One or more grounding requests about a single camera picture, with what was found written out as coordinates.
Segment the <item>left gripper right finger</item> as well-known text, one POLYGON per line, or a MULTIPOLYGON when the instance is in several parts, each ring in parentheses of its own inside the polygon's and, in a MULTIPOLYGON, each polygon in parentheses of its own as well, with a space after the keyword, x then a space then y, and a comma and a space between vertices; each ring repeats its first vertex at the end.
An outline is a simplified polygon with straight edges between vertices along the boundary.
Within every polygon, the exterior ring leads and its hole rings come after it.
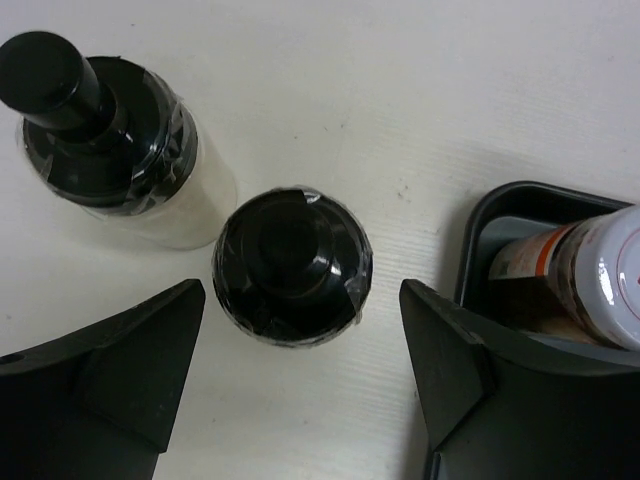
POLYGON ((635 479, 639 357, 540 341, 403 281, 429 479, 635 479))

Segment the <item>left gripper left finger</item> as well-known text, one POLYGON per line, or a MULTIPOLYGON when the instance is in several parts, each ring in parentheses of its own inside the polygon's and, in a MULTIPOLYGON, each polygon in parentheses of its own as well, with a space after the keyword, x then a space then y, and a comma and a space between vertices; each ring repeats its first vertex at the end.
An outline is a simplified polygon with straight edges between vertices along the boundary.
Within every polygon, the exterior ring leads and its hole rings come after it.
POLYGON ((2 478, 152 478, 170 442, 205 299, 199 280, 185 280, 2 356, 2 478))

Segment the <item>black-cap brown spice bottle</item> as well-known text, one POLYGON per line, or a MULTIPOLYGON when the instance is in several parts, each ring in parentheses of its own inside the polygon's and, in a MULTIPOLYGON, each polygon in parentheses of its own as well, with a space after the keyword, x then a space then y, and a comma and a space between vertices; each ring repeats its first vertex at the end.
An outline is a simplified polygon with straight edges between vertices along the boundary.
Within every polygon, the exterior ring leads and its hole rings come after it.
POLYGON ((360 322, 373 277, 367 234, 320 191, 275 188, 226 221, 211 261, 217 300, 245 334, 309 348, 360 322))

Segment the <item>black-cap white powder bottle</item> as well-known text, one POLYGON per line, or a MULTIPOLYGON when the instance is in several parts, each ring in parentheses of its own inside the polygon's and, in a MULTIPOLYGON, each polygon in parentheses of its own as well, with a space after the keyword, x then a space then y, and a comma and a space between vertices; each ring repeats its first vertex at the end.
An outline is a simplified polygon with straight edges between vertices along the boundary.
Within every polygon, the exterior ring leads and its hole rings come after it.
POLYGON ((116 228, 192 250, 214 242, 236 208, 210 133, 137 63, 25 32, 2 45, 1 100, 20 115, 18 144, 40 181, 116 228))

